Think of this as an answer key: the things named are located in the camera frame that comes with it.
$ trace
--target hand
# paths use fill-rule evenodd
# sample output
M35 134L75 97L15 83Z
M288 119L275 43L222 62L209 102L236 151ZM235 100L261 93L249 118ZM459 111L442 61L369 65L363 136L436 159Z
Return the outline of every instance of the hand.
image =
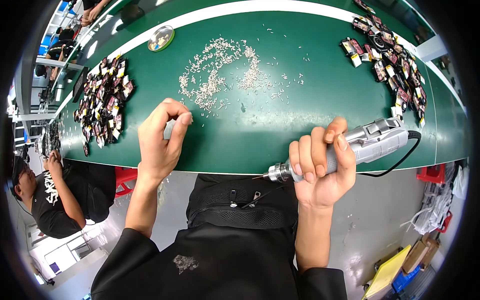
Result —
M176 119L170 140L163 139L167 122ZM158 186L175 168L181 153L183 138L188 125L193 122L192 113L178 101L167 98L160 103L138 128L138 141L142 161L138 164L138 176Z
M48 170L50 172L50 174L52 175L53 181L55 181L56 178L61 178L63 175L62 166L60 161L57 160L57 158L53 154L53 152L50 153L50 156L46 159L46 161L47 161L47 168L45 168L45 170Z
M49 156L51 156L51 155L55 156L55 158L57 159L57 161L59 161L59 162L61 161L61 155L60 155L60 153L59 153L57 150L52 150L52 152L50 152L50 155L49 155Z
M55 78L57 78L57 68L55 68L50 75L50 80L55 80Z
M85 26L90 24L90 22L88 20L88 18L90 16L90 11L91 11L91 9L87 10L87 11L84 11L84 15L82 16L82 21L80 22L80 25L82 25L82 27L85 27Z
M90 11L90 14L88 15L88 21L90 23L93 23L93 21L95 21L95 19L98 17L98 15L102 12L104 6L103 5L100 5L98 4L96 7L92 8L92 10Z
M326 130L315 127L311 135L304 135L298 142L290 144L290 163L295 173L305 178L295 183L300 205L314 209L332 208L355 183L355 154L342 134L347 130L347 121L335 117ZM325 175L327 144L333 144L335 148L338 167L336 172Z

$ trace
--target fingernail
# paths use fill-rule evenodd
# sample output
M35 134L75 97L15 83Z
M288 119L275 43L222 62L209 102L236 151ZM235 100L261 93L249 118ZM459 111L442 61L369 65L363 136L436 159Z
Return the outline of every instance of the fingernail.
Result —
M309 183L313 183L313 181L315 180L315 176L312 172L308 172L307 174L305 174L305 180Z
M343 134L338 135L338 139L336 141L338 148L343 152L348 148L348 143L347 140L345 139L345 136Z
M192 120L192 113L191 112L186 112L181 115L181 123L183 125L189 125L190 120Z
M317 175L320 177L325 176L325 167L322 165L317 166L316 168Z
M327 132L327 134L325 135L325 140L326 140L327 142L331 142L331 141L333 141L333 137L334 137L334 136L335 136L335 131L329 130L329 131Z
M295 173L297 173L297 175L301 175L301 174L302 174L302 171L301 171L301 168L300 168L300 164L296 164L296 165L295 165Z

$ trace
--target round metal tray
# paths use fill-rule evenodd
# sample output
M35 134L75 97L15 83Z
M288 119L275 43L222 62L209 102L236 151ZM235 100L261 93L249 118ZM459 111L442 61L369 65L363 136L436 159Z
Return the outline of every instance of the round metal tray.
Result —
M175 30L172 26L163 26L156 30L148 40L148 49L153 52L161 51L170 45L174 36Z

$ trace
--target gray floor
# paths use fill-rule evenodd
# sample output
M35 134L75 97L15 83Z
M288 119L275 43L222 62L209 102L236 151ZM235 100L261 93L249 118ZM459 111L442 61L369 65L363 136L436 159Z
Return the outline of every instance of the gray floor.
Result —
M373 264L412 244L418 234L400 228L419 210L424 182L416 169L394 171L384 177L357 175L355 186L334 208L329 267L344 271L349 299L361 299L363 284L374 275ZM152 240L160 250L170 245L177 231L186 228L185 209L197 174L172 172L164 180L164 200L158 208ZM131 195L115 200L110 216L102 222L101 239L110 251L125 225Z

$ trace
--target dust stain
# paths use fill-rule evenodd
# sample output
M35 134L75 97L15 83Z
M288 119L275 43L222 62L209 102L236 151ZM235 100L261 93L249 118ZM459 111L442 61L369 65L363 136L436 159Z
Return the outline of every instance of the dust stain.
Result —
M177 255L173 259L173 262L177 265L179 275L186 269L193 270L198 267L198 261L193 256Z

